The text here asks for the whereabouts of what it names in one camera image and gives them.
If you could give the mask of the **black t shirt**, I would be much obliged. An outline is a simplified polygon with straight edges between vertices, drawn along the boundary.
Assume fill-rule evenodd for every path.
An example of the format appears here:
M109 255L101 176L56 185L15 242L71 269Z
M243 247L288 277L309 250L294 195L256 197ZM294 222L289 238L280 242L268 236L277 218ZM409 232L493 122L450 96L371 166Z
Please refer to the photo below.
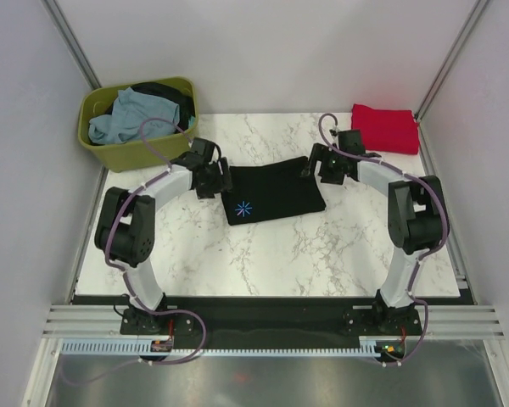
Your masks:
M314 176L303 177L308 158L262 166L232 166L232 189L221 194L229 226L322 212L326 203Z

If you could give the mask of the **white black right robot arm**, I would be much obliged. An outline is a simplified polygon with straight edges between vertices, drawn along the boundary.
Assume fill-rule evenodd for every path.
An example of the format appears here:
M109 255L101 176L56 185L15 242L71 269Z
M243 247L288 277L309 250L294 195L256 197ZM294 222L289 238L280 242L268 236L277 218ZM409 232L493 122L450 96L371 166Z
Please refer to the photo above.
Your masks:
M371 314L373 327L393 332L404 309L415 302L413 287L424 258L445 245L450 223L441 181L437 176L414 176L368 153L358 131L331 131L336 144L313 145L303 177L317 173L322 183L341 185L350 178L387 198L387 224L394 244L387 277L378 290L383 303Z

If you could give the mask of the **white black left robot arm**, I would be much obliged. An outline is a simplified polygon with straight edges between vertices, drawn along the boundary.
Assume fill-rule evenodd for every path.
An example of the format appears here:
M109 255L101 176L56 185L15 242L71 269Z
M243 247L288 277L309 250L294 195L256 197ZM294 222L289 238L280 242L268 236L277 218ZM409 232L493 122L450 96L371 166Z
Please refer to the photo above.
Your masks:
M165 295L150 259L157 212L186 192L206 199L231 189L231 171L221 148L196 137L163 172L137 187L111 187L104 194L94 244L106 265L121 273L131 304L142 310L140 324L149 332L164 331L170 320L161 307Z

